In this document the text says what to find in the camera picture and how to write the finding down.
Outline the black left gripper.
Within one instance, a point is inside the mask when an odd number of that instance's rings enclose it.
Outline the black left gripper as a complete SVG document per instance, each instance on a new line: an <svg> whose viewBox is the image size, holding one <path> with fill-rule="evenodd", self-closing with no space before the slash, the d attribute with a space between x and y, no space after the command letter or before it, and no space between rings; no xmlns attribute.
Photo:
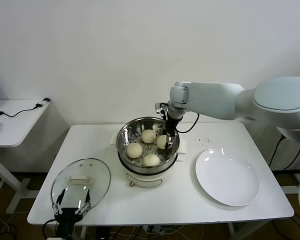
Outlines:
<svg viewBox="0 0 300 240"><path fill-rule="evenodd" d="M72 234L75 224L83 219L83 215L91 210L91 196L88 189L84 199L78 201L77 207L61 208L66 189L64 188L59 195L52 193L52 209L54 218L58 223L56 234Z"/></svg>

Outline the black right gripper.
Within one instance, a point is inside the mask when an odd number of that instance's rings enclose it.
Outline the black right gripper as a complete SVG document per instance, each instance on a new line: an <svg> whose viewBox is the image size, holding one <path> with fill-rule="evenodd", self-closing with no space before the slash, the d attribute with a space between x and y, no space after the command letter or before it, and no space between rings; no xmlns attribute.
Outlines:
<svg viewBox="0 0 300 240"><path fill-rule="evenodd" d="M166 143L165 148L169 149L173 146L177 136L177 125L181 119L174 119L168 116L165 121Z"/></svg>

